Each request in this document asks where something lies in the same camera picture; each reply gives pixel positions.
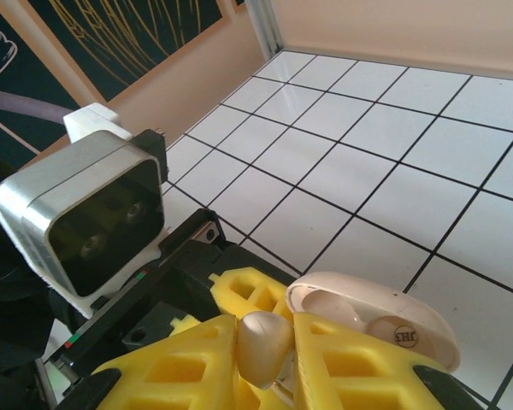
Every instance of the camera lens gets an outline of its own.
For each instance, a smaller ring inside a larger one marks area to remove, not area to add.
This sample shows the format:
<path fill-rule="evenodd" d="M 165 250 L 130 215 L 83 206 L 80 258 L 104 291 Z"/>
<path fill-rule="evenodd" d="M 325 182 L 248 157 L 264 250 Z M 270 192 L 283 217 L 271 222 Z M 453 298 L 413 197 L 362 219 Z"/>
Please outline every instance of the camera lens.
<path fill-rule="evenodd" d="M 93 235 L 82 245 L 82 248 L 80 250 L 80 257 L 84 261 L 89 261 L 93 259 L 95 256 L 99 255 L 103 251 L 105 244 L 105 234 L 98 233 L 97 235 Z"/>
<path fill-rule="evenodd" d="M 146 206 L 143 202 L 135 202 L 128 210 L 126 215 L 126 221 L 129 225 L 134 225 L 143 219 Z"/>

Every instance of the case lid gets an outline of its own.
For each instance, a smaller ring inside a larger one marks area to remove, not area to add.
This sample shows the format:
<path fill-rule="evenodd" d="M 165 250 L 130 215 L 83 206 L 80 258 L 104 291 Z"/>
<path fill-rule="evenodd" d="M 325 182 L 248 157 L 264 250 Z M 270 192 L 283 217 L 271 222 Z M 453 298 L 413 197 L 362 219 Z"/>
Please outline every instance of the case lid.
<path fill-rule="evenodd" d="M 459 365 L 456 338 L 427 304 L 403 292 L 339 272 L 313 272 L 286 291 L 293 313 L 322 316 L 351 329 L 435 359 L 447 370 Z"/>

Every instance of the silver camera housing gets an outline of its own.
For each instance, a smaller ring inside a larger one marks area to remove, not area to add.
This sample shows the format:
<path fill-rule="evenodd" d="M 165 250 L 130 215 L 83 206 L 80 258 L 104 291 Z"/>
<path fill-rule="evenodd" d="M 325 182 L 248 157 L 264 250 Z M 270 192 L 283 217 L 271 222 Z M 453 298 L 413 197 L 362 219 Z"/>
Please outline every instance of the silver camera housing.
<path fill-rule="evenodd" d="M 133 249 L 139 261 L 126 260 L 98 289 L 80 293 L 51 244 L 51 230 L 63 215 L 143 163 L 150 165 L 144 165 L 145 179 L 152 185 L 148 189 L 159 194 L 161 224 L 153 226 L 149 243 Z M 5 179 L 0 184 L 0 223 L 34 272 L 89 317 L 93 301 L 117 291 L 143 263 L 159 256 L 148 245 L 160 237 L 165 224 L 161 182 L 155 157 L 111 132 L 94 132 Z"/>

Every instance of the gold line drawing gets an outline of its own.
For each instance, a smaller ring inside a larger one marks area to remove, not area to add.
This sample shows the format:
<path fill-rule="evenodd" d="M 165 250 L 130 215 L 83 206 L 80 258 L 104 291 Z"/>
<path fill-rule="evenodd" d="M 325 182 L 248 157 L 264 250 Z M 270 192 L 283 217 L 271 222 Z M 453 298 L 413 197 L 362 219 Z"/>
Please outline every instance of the gold line drawing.
<path fill-rule="evenodd" d="M 215 22 L 203 23 L 201 1 L 48 0 L 90 58 L 125 86 Z M 214 2 L 220 20 L 218 0 L 205 1 Z"/>

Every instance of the beige wall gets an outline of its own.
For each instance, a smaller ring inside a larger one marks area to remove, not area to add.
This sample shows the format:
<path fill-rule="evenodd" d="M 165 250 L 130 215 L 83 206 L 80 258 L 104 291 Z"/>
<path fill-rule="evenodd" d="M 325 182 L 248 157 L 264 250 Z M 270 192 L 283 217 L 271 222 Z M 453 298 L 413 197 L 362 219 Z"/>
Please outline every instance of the beige wall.
<path fill-rule="evenodd" d="M 148 73 L 133 92 L 111 101 L 124 127 L 135 132 L 159 127 L 176 138 L 264 63 L 246 10 L 193 41 L 165 67 Z"/>
<path fill-rule="evenodd" d="M 287 47 L 513 78 L 513 0 L 272 0 Z"/>
<path fill-rule="evenodd" d="M 232 0 L 219 4 L 222 20 L 109 102 L 27 0 L 0 0 L 0 12 L 78 104 L 105 103 L 130 132 L 160 128 L 171 143 L 264 63 L 246 7 Z M 59 140 L 44 155 L 67 143 Z"/>

